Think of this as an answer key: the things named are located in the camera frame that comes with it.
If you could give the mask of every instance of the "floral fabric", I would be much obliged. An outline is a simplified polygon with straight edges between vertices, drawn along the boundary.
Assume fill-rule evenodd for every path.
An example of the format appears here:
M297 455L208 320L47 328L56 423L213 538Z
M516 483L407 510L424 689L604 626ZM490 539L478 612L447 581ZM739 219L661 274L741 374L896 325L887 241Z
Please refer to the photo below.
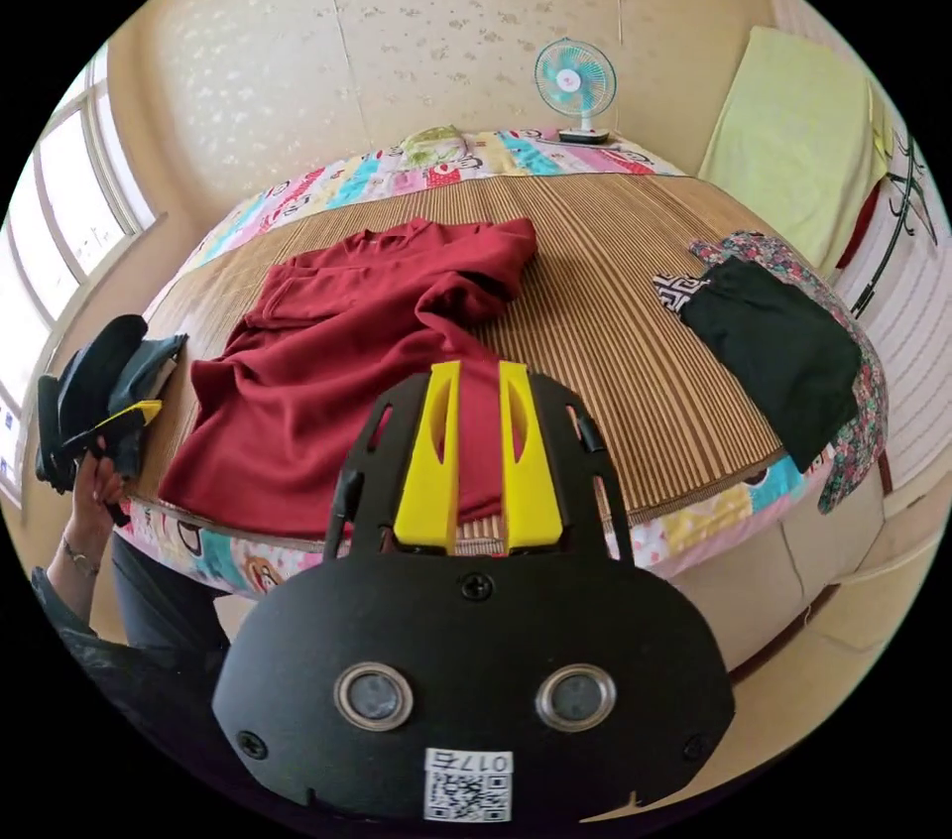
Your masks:
M833 468L820 495L819 510L832 512L855 491L886 448L889 396L886 376L873 344L859 322L833 290L816 276L781 240L758 231L735 231L718 244L694 241L691 253L708 267L729 257L755 261L786 284L794 284L816 300L846 328L863 356L853 384L859 414L847 422L833 441Z

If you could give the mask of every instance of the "screw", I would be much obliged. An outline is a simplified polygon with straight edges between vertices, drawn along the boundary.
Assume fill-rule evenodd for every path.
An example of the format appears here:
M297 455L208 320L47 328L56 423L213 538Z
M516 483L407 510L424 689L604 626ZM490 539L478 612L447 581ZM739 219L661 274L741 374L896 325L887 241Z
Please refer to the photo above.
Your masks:
M485 574L467 574L460 581L463 597L467 601L485 601L493 593L493 582Z
M690 740L684 744L684 759L689 763L697 763L698 760L703 760L710 752L710 738L706 737L703 733L691 737Z
M238 734L238 749L252 760L264 760L268 756L265 741L257 733L252 733L250 730L242 730Z

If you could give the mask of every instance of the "bamboo mat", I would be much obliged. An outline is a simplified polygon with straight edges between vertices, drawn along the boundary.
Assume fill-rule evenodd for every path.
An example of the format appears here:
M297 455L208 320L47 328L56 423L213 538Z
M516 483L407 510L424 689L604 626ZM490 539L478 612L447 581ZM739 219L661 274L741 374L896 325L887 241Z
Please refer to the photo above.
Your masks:
M532 220L538 255L523 293L477 335L503 358L581 396L608 441L631 523L707 498L782 455L736 379L661 305L652 285L654 274L703 272L688 251L691 241L716 243L740 229L773 233L763 221L692 178L490 178L314 214L175 283L154 309L149 336L183 332L188 341L150 428L132 497L162 506L159 482L197 413L190 362L224 351L269 267L413 217L443 224ZM499 519L487 519L463 526L460 538L495 540L500 529Z

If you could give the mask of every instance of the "desk fan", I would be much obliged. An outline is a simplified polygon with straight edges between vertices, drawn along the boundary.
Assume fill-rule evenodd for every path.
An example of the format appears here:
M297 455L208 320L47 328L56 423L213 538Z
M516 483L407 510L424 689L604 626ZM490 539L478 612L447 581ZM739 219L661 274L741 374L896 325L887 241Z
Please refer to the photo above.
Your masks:
M592 119L615 98L615 70L601 50L573 39L550 43L535 60L535 87L549 108L578 116L578 128L560 129L560 141L576 145L601 145L607 129L592 128Z

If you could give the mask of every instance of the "sticker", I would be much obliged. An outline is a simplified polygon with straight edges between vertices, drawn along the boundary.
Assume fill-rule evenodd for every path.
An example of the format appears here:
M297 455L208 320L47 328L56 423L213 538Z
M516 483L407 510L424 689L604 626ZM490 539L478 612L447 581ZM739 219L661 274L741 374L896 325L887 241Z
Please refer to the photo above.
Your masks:
M426 751L423 818L434 822L509 822L513 755Z

